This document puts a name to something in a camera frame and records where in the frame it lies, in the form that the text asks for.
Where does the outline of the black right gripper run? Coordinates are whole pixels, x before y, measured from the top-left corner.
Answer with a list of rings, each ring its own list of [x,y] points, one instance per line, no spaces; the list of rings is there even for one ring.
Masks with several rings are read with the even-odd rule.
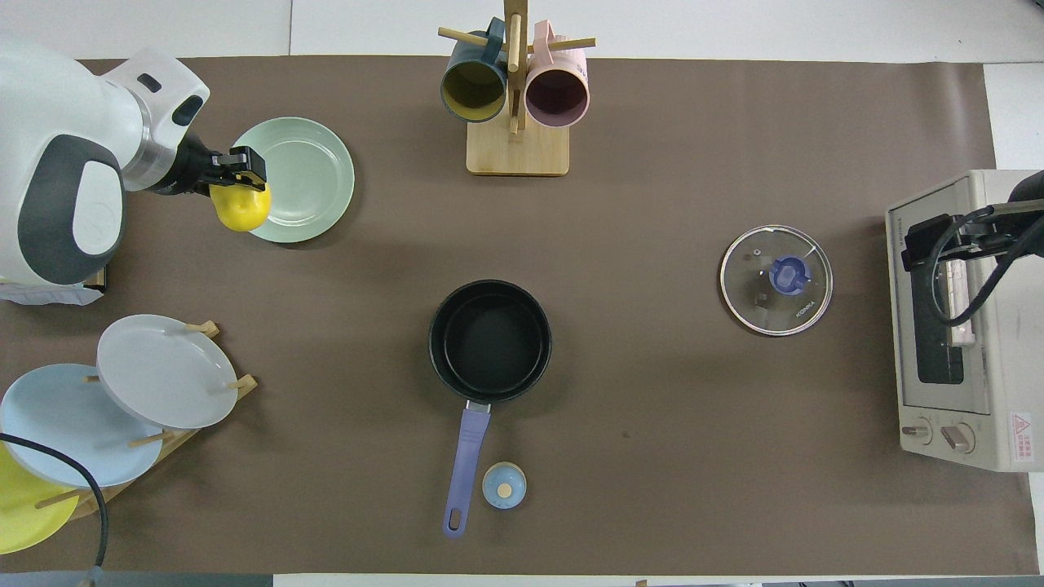
[[[960,260],[1003,255],[1015,242],[1026,237],[1022,255],[1043,256],[1042,234],[1030,236],[1033,224],[1042,219],[1042,172],[1030,170],[971,170],[972,209],[990,208],[984,219],[973,220],[962,229]],[[956,216],[939,214],[907,230],[901,254],[904,271],[923,267],[930,253]]]

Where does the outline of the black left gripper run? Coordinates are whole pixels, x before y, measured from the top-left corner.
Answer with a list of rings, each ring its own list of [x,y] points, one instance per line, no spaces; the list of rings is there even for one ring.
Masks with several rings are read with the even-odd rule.
[[[216,187],[241,187],[254,191],[266,188],[265,179],[254,172],[221,170],[266,170],[265,160],[250,146],[232,146],[228,152],[207,148],[195,133],[186,133],[176,149],[175,159],[166,174],[156,182],[153,192],[160,196],[196,193],[211,196],[207,179],[214,178]]]

